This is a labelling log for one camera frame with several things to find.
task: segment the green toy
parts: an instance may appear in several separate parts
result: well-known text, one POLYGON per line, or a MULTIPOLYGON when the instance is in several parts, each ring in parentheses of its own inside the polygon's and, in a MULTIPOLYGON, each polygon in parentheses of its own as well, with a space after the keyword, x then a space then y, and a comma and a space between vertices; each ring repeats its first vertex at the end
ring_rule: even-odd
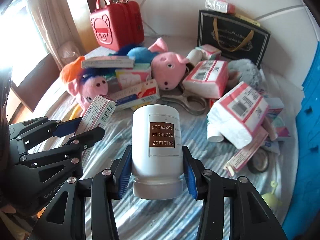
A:
POLYGON ((275 191, 276 191, 276 188, 278 186, 278 183, 276 181, 271 181, 270 183, 271 187, 273 187, 272 191, 269 192, 269 193, 265 193, 262 195, 262 198, 264 199, 264 201, 267 203, 267 205, 269 206, 269 208, 274 211, 278 205, 281 205, 282 202, 279 201, 277 198, 276 198, 276 195, 275 195, 275 191))

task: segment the black gift bag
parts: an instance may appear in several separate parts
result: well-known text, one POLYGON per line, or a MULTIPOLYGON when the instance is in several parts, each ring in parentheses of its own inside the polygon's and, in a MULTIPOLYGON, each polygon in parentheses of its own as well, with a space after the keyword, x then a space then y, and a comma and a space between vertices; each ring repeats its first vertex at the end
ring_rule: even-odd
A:
POLYGON ((198 46, 210 44, 230 59, 250 59, 258 68, 270 33, 232 14, 199 10, 198 46))

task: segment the window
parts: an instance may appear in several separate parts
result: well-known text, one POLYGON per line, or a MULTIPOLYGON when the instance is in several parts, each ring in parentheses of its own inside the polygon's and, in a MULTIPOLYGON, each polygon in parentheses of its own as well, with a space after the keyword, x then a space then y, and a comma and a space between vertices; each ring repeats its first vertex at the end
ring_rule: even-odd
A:
POLYGON ((12 81, 16 86, 49 53, 27 0, 13 0, 0 16, 0 40, 0 67, 13 67, 12 81))

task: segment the bed sheet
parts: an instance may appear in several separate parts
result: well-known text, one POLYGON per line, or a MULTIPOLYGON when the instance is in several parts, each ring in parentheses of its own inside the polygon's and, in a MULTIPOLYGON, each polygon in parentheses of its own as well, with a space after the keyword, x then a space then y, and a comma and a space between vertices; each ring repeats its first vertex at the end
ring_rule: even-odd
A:
MULTIPOLYGON (((165 37, 170 50, 178 52, 184 56, 195 47, 196 41, 165 37)), ((154 37, 146 38, 145 46, 154 42, 154 37)), ((86 55, 86 57, 107 55, 108 49, 99 47, 86 55)), ((274 84, 286 83, 280 76, 272 73, 269 69, 265 71, 266 79, 271 87, 274 84)), ((280 87, 281 95, 288 97, 286 90, 292 91, 294 85, 285 85, 280 87)), ((235 178, 241 175, 247 176, 256 189, 261 193, 271 191, 270 182, 275 180, 279 183, 276 195, 282 201, 275 215, 282 223, 287 213, 292 197, 295 174, 297 170, 296 149, 296 126, 295 112, 298 111, 297 105, 292 105, 290 98, 284 100, 286 106, 285 121, 289 123, 289 130, 293 135, 292 140, 283 146, 286 150, 281 155, 270 154, 270 165, 265 173, 254 175, 250 173, 247 167, 244 167, 235 178)), ((65 120, 70 116, 72 108, 76 102, 63 88, 62 82, 58 79, 47 91, 37 106, 34 117, 48 116, 50 120, 65 120)), ((187 145, 192 156, 200 159, 204 166, 212 169, 220 176, 228 177, 227 172, 223 170, 223 165, 236 152, 235 147, 226 142, 210 143, 206 140, 206 115, 193 116, 186 112, 177 104, 169 103, 175 107, 180 114, 181 135, 183 145, 187 145)), ((126 109, 114 112, 111 119, 105 127, 105 137, 93 147, 91 154, 83 163, 83 178, 93 177, 98 172, 109 168, 112 161, 121 158, 127 145, 131 144, 132 136, 132 110, 126 109)), ((59 147, 64 144, 68 138, 50 138, 29 152, 38 152, 50 148, 59 147)), ((173 239, 195 239, 199 225, 199 219, 202 208, 202 201, 194 201, 188 194, 187 186, 184 182, 184 191, 181 196, 171 200, 151 201, 136 198, 132 189, 133 176, 130 179, 127 192, 119 201, 113 201, 114 215, 120 239, 132 240, 173 240, 173 239)), ((225 216, 224 216, 224 237, 229 237, 230 210, 229 200, 225 198, 225 216)), ((85 228, 87 239, 92 239, 90 224, 90 198, 86 200, 85 228)))

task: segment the beige curtain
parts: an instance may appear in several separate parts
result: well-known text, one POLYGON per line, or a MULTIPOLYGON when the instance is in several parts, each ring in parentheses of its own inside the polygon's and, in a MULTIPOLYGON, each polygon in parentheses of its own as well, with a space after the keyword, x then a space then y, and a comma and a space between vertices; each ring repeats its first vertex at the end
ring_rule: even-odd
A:
POLYGON ((28 7, 60 70, 65 64, 58 50, 66 42, 73 42, 84 55, 67 0, 28 0, 28 7))

